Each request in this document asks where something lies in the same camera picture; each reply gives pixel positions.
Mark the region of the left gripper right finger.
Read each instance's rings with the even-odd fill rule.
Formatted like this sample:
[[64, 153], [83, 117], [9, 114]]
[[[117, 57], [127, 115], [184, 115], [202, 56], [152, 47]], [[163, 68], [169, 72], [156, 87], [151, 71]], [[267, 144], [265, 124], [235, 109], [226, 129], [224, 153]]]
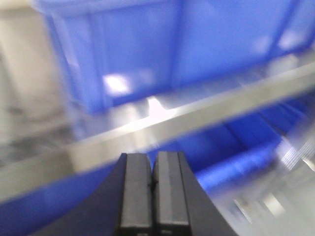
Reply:
[[203, 190], [183, 152], [160, 151], [153, 169], [156, 236], [235, 236]]

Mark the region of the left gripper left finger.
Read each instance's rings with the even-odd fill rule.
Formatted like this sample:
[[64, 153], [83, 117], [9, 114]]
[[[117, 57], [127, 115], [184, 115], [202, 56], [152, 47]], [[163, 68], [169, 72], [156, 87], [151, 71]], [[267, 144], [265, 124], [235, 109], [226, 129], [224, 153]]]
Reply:
[[151, 236], [151, 166], [145, 154], [123, 153], [108, 177], [38, 236]]

